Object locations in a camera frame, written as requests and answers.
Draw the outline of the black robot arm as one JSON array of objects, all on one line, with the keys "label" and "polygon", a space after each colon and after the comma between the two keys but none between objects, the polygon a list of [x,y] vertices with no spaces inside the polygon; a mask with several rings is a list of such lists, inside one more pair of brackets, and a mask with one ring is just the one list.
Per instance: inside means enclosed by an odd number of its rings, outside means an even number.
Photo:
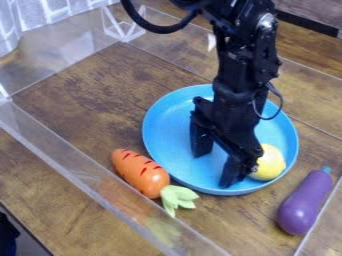
[{"label": "black robot arm", "polygon": [[219,60],[212,81],[213,98],[193,98],[189,141],[192,155],[219,145],[228,157],[219,186],[240,182],[257,169],[263,149],[255,136],[269,80],[277,77],[275,7],[271,0],[170,0],[203,15],[212,25]]}]

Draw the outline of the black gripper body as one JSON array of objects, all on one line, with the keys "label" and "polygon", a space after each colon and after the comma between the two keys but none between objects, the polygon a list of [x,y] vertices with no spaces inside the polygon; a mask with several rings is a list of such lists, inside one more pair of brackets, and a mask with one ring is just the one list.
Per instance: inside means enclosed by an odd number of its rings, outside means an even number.
[{"label": "black gripper body", "polygon": [[213,99],[196,96],[191,116],[197,116],[212,125],[213,143],[229,154],[243,154],[256,159],[263,149],[255,135],[261,119],[268,88],[267,84],[251,88],[233,88],[213,80]]}]

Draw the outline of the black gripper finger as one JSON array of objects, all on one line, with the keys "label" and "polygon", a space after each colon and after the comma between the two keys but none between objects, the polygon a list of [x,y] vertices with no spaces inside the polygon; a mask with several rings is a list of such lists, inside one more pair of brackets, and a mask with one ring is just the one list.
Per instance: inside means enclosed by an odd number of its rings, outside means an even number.
[{"label": "black gripper finger", "polygon": [[227,188],[239,183],[257,169],[256,158],[229,154],[223,165],[219,186]]},{"label": "black gripper finger", "polygon": [[213,146],[213,138],[211,136],[212,125],[199,118],[191,116],[189,122],[189,144],[191,152],[195,158],[208,154]]}]

